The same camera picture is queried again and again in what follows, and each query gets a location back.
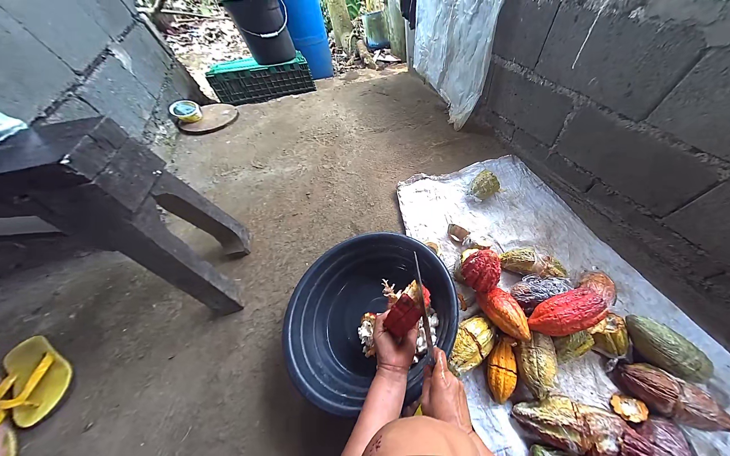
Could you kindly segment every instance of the black plastic basin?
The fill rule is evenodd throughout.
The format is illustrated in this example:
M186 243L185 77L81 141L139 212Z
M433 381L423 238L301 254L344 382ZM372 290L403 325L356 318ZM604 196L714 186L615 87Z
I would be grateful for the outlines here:
M365 312L384 312L381 279L399 291L415 277L419 256L424 285L439 326L436 345L447 354L458 327L458 298L444 263L427 246L398 233L368 233L348 239L319 257L300 279L283 320L283 351L289 376L300 392L334 415L362 409L376 360L362 353L357 328ZM407 377L405 404L421 394L422 364Z

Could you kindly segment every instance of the yellow flip-flop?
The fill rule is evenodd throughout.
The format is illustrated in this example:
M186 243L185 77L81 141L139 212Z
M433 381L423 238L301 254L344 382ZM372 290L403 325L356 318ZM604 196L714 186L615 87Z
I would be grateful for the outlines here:
M0 424L12 410L16 426L33 426L61 401L72 381L72 365L44 336L21 342L3 364L7 377L0 383ZM11 389L12 399L5 399ZM8 432L5 444L8 455L15 456L15 433Z

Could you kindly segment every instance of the round wooden board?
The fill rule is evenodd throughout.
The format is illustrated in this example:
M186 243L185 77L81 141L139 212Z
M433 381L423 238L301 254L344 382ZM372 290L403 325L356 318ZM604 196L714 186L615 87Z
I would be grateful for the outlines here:
M201 108L203 116L201 120L193 123L179 122L179 129L193 135L203 135L220 130L238 119L238 109L233 105L217 103Z

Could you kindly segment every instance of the bucket handle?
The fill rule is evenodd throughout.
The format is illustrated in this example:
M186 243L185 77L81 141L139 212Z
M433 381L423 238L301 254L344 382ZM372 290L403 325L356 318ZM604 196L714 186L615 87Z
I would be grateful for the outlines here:
M275 36L280 35L281 32L283 32L283 29L286 28L286 21L289 19L289 12L286 11L286 4L283 3L283 0L279 0L279 1L280 1L280 4L283 5L283 25L281 25L281 27L278 29L277 32L255 33L255 32L250 32L246 28L241 28L241 27L238 27L238 28L241 28L244 32L249 33L250 35L259 36L261 38L274 38Z

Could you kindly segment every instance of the green plastic crate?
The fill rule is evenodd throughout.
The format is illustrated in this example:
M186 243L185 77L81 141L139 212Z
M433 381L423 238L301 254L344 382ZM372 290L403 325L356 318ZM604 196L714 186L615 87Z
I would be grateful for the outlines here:
M300 51L278 65L258 65L252 57L217 63L205 76L218 99L235 106L317 90Z

